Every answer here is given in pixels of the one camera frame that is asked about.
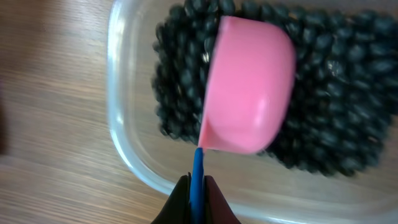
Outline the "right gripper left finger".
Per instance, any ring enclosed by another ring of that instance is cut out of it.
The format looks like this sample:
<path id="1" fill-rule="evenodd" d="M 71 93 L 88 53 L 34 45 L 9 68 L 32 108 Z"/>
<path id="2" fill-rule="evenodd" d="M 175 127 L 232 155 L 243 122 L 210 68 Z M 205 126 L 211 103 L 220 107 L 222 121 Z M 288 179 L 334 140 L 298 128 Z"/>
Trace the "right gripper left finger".
<path id="1" fill-rule="evenodd" d="M 151 224 L 190 224 L 191 173 L 179 178 L 160 213 Z"/>

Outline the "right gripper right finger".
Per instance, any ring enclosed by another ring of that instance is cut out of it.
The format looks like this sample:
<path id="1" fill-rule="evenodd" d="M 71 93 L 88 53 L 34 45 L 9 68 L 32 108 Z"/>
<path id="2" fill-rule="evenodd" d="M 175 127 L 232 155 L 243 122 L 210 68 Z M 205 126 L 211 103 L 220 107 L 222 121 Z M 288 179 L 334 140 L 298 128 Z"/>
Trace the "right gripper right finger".
<path id="1" fill-rule="evenodd" d="M 205 187 L 205 224 L 241 224 L 212 176 L 205 176 Z"/>

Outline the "pink scoop blue handle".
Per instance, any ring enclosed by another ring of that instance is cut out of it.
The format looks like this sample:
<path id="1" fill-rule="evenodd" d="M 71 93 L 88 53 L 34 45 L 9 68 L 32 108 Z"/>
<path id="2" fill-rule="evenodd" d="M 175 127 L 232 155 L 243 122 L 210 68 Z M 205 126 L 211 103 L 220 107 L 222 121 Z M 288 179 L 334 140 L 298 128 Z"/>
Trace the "pink scoop blue handle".
<path id="1" fill-rule="evenodd" d="M 296 56 L 285 31 L 234 16 L 220 20 L 206 84 L 190 184 L 192 223 L 203 223 L 206 150 L 254 154 L 269 146 L 285 119 Z"/>

